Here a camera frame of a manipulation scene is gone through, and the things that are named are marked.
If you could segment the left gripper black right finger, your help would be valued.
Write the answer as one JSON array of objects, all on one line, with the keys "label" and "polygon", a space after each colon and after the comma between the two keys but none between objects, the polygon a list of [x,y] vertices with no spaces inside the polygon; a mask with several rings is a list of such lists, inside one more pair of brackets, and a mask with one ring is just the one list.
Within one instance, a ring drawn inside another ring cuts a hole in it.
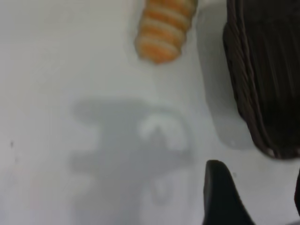
[{"label": "left gripper black right finger", "polygon": [[294,203],[295,203],[298,215],[300,216],[300,172],[299,172],[299,174],[297,176],[297,180],[296,180]]}]

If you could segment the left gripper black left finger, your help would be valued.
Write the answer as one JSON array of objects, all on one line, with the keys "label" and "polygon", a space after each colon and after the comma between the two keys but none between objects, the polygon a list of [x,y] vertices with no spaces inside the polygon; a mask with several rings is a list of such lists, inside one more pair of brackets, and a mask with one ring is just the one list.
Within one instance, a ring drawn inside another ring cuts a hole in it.
[{"label": "left gripper black left finger", "polygon": [[253,225],[227,166],[209,160],[203,187],[204,225]]}]

